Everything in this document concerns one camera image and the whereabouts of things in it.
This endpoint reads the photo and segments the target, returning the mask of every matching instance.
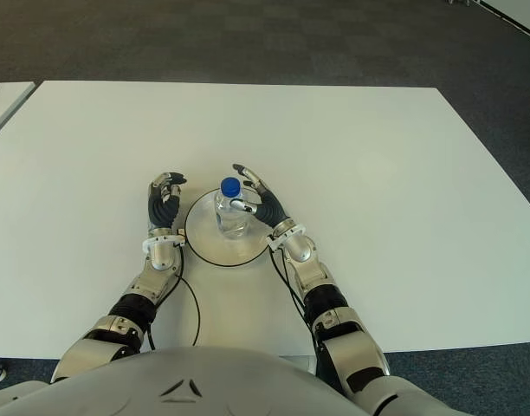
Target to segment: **water bottle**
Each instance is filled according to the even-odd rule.
[[[240,237],[248,228],[248,213],[230,206],[230,201],[235,198],[243,199],[240,181],[223,179],[221,189],[215,194],[215,213],[219,230],[228,238]]]

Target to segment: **white table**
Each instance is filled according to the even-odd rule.
[[[34,82],[0,82],[0,127],[23,104]]]
[[[232,162],[307,226],[385,351],[530,341],[530,205],[435,89],[50,81],[0,132],[0,356],[60,357],[141,270],[149,182],[184,173],[185,215]],[[200,344],[312,353],[267,257],[187,251]],[[182,287],[155,342],[195,325]]]

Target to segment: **robot forearm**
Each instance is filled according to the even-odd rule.
[[[144,269],[109,314],[101,317],[63,355],[52,382],[139,352],[158,307],[178,283],[177,274],[183,267],[180,247],[184,245],[184,236],[175,234],[171,228],[178,213],[179,183],[184,183],[182,175],[164,173],[150,184],[150,226],[148,238],[142,244]]]

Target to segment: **wire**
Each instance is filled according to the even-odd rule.
[[[182,275],[184,274],[184,252],[182,250],[182,247],[179,246],[178,247],[180,249],[180,271],[178,272],[178,274],[176,275],[178,277],[178,280],[175,282],[175,284],[172,286],[171,290],[169,290],[169,293],[167,293],[163,299],[161,299],[158,304],[156,305],[157,307],[161,306],[163,304],[164,301],[167,300],[167,298],[171,295],[171,293],[178,287],[178,285],[180,284],[180,278],[182,277]]]
[[[298,315],[300,315],[301,320],[306,325],[306,328],[309,331],[309,334],[311,334],[311,341],[313,343],[313,347],[316,349],[317,348],[317,340],[315,339],[315,334],[313,333],[313,330],[311,329],[311,327],[307,323],[306,317],[304,316],[304,312],[303,312],[303,311],[306,310],[306,308],[305,308],[303,302],[301,301],[300,297],[298,296],[298,294],[294,291],[294,289],[292,289],[292,286],[290,285],[290,282],[288,280],[288,270],[287,270],[287,267],[286,267],[286,261],[285,261],[285,256],[284,256],[284,250],[283,249],[281,249],[281,253],[282,253],[282,265],[284,266],[285,275],[282,274],[281,270],[279,269],[278,265],[276,264],[275,256],[273,255],[273,250],[270,247],[268,249],[268,254],[271,257],[271,262],[273,263],[273,266],[275,267],[276,273],[279,275],[279,277],[281,278],[282,282],[286,285],[286,287],[290,291],[290,295],[292,297],[292,302],[294,303],[294,306],[295,306],[296,310],[298,311]]]
[[[150,343],[150,348],[152,351],[155,351],[155,344],[153,343],[153,336],[152,336],[152,325],[148,325],[147,327],[147,341]]]
[[[194,292],[194,289],[182,277],[182,275],[184,274],[184,252],[182,250],[182,247],[179,247],[179,249],[180,249],[181,262],[180,262],[180,271],[176,275],[177,276],[177,281],[172,286],[172,289],[169,291],[169,293],[167,293],[163,297],[163,299],[161,299],[161,301],[159,301],[159,303],[156,306],[157,307],[161,306],[163,304],[163,302],[166,301],[167,298],[171,295],[171,293],[178,287],[180,282],[183,282],[186,285],[186,287],[190,291],[192,297],[194,298],[194,303],[196,304],[196,310],[197,310],[197,330],[196,330],[196,336],[194,336],[194,341],[192,342],[192,346],[194,347],[196,345],[197,339],[199,338],[200,329],[202,327],[202,314],[201,314],[201,311],[200,311],[200,308],[199,308],[199,302],[197,301],[197,297],[196,297],[196,293]],[[147,340],[148,340],[148,343],[150,344],[150,348],[152,349],[152,351],[154,351],[155,350],[155,344],[153,343],[152,325],[151,324],[148,326],[148,329],[147,329]]]
[[[186,280],[183,277],[179,277],[178,279],[182,280],[183,283],[188,288],[188,290],[190,291],[190,293],[192,293],[192,297],[194,298],[194,303],[196,304],[196,309],[197,309],[197,330],[196,330],[196,336],[194,336],[194,341],[192,342],[192,346],[194,347],[196,345],[197,338],[199,338],[199,330],[200,330],[200,328],[202,326],[202,314],[201,314],[201,311],[199,309],[199,302],[197,301],[197,297],[196,297],[196,294],[194,293],[194,289],[190,286],[190,284],[188,282],[186,282]]]

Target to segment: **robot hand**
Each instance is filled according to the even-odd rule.
[[[246,186],[254,188],[261,197],[262,202],[260,204],[252,204],[241,199],[233,199],[230,202],[230,206],[239,211],[250,212],[255,215],[257,219],[271,228],[275,228],[278,224],[288,218],[279,200],[253,171],[238,164],[234,164],[232,167],[242,176],[248,178],[248,180],[244,180],[243,183]]]
[[[178,214],[179,185],[186,183],[182,173],[165,172],[150,184],[147,210],[153,228],[171,228]]]

